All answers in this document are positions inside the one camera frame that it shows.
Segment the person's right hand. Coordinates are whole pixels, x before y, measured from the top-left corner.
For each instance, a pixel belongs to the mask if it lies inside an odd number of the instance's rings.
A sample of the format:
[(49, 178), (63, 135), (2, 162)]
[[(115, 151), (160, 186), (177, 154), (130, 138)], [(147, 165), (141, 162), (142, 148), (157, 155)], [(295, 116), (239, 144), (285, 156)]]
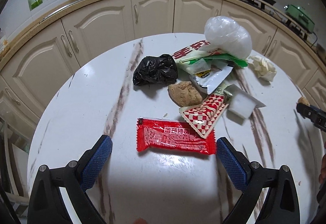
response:
[(322, 164), (321, 164), (321, 169), (320, 169), (320, 174), (319, 174), (319, 183), (322, 184), (323, 181), (326, 179), (326, 154), (322, 158)]

